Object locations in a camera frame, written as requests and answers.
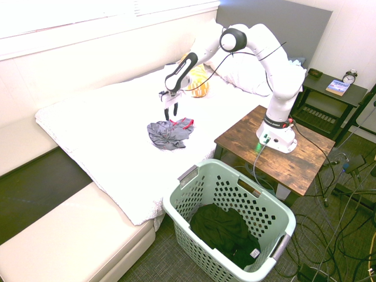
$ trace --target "gray clothing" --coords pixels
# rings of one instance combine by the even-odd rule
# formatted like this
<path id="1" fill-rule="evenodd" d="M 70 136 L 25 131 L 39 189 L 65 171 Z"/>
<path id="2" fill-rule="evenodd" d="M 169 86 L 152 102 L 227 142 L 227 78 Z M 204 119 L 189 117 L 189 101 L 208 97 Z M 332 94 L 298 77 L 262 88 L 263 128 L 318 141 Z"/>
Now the gray clothing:
<path id="1" fill-rule="evenodd" d="M 147 126 L 149 137 L 161 149 L 185 148 L 182 140 L 188 139 L 193 131 L 193 119 L 180 119 L 177 122 L 161 121 Z"/>

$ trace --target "window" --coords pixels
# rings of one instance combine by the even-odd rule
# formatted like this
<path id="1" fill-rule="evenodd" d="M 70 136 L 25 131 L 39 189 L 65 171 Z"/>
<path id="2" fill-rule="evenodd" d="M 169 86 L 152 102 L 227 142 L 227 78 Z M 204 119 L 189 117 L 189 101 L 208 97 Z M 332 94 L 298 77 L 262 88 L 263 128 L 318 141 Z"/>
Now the window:
<path id="1" fill-rule="evenodd" d="M 218 6 L 213 0 L 0 0 L 0 61 Z"/>
<path id="2" fill-rule="evenodd" d="M 67 24 L 127 14 L 127 0 L 0 0 L 0 38 Z"/>
<path id="3" fill-rule="evenodd" d="M 216 0 L 134 0 L 135 15 L 146 15 L 161 11 L 174 10 L 188 6 L 195 6 L 210 2 L 218 2 Z"/>

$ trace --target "window blind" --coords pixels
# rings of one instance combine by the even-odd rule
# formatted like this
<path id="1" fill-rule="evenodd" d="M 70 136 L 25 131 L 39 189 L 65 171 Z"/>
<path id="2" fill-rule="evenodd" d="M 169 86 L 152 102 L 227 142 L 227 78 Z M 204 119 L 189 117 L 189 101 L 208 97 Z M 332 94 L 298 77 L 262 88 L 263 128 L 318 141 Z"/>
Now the window blind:
<path id="1" fill-rule="evenodd" d="M 211 2 L 218 0 L 133 0 L 133 10 L 142 16 Z"/>
<path id="2" fill-rule="evenodd" d="M 132 0 L 0 0 L 0 38 L 120 14 Z"/>

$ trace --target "yellow pillow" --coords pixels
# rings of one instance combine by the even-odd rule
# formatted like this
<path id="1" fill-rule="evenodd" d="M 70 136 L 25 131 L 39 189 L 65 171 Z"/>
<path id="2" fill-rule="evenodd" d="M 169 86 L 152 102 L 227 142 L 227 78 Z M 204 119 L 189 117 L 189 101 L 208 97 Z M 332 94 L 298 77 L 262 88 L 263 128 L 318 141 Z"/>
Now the yellow pillow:
<path id="1" fill-rule="evenodd" d="M 190 70 L 190 75 L 192 76 L 192 83 L 186 87 L 186 90 L 191 90 L 196 87 L 198 87 L 201 83 L 203 83 L 209 76 L 207 75 L 205 71 L 205 67 L 203 64 L 196 66 L 195 68 Z M 187 91 L 187 93 L 190 93 L 192 97 L 200 98 L 205 97 L 206 94 L 209 92 L 209 81 L 202 84 L 199 88 L 193 90 L 193 91 Z"/>

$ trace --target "white label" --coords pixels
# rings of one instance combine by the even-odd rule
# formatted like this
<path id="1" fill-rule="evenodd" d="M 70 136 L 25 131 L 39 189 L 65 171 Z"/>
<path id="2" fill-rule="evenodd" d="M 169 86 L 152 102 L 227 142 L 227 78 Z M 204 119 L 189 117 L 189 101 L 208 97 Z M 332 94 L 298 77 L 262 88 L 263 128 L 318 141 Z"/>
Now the white label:
<path id="1" fill-rule="evenodd" d="M 254 249 L 254 250 L 252 251 L 252 253 L 250 253 L 250 255 L 252 256 L 252 258 L 256 258 L 256 257 L 258 257 L 259 254 L 260 254 L 260 251 L 259 251 L 258 249 Z"/>

